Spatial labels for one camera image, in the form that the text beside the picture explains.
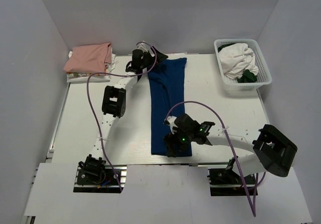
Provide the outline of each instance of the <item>white tabletop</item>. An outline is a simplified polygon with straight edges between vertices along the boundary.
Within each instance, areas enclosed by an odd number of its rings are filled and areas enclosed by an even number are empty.
[[[258,130],[267,123],[257,92],[229,95],[223,89],[216,56],[170,55],[170,59],[187,57],[185,68],[185,100],[200,101],[218,112],[225,125],[234,129]],[[125,65],[131,56],[116,57],[113,73],[125,73]],[[98,118],[102,119],[101,103],[105,86],[114,85],[118,77],[106,83],[90,83],[90,96]],[[188,103],[186,113],[198,122],[218,119],[206,108]],[[212,147],[192,144],[192,157],[168,158],[150,154],[150,89],[147,76],[127,92],[126,113],[120,119],[106,147],[106,153],[114,165],[168,164],[168,163],[217,163],[227,162],[232,153],[229,147]],[[98,133],[90,110],[85,83],[71,83],[61,122],[54,143],[52,163],[75,163],[88,156]],[[238,156],[247,154],[237,150]]]
[[[73,193],[77,163],[40,164],[25,215],[35,224],[223,223],[300,224],[311,221],[291,168],[267,174],[258,187],[257,217],[246,196],[210,196],[204,167],[131,165],[121,194]]]

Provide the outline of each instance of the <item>pink cloth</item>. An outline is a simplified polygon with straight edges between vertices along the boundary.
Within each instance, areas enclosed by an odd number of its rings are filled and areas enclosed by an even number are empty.
[[[65,72],[104,72],[105,63],[111,63],[111,43],[74,47]]]

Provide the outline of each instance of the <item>white enclosure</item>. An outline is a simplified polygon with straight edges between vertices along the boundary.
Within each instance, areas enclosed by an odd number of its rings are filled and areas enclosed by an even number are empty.
[[[270,122],[297,146],[294,170],[314,223],[318,187],[321,0],[0,0],[0,223],[20,223],[66,89],[72,47],[137,41],[162,52],[214,53],[222,38],[257,40],[273,82]]]

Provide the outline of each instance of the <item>plastic basket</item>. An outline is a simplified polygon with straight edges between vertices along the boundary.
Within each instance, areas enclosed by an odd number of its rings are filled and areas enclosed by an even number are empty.
[[[259,68],[257,74],[257,82],[253,83],[238,83],[237,80],[232,80],[223,74],[221,60],[218,54],[218,48],[224,44],[229,43],[246,43],[255,54],[255,65]],[[255,90],[263,85],[268,85],[272,82],[270,71],[266,65],[263,54],[257,42],[252,39],[218,39],[214,42],[217,62],[219,64],[221,76],[227,91],[242,91],[242,90]]]

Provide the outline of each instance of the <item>blue towel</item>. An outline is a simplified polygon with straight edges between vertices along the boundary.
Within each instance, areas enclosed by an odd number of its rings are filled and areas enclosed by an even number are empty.
[[[172,106],[184,101],[184,77],[186,58],[164,60],[153,71],[148,73],[151,95],[151,154],[167,155],[163,140],[171,129],[164,125],[166,114]],[[172,111],[178,117],[185,113],[184,104]],[[192,156],[191,145],[178,156]]]

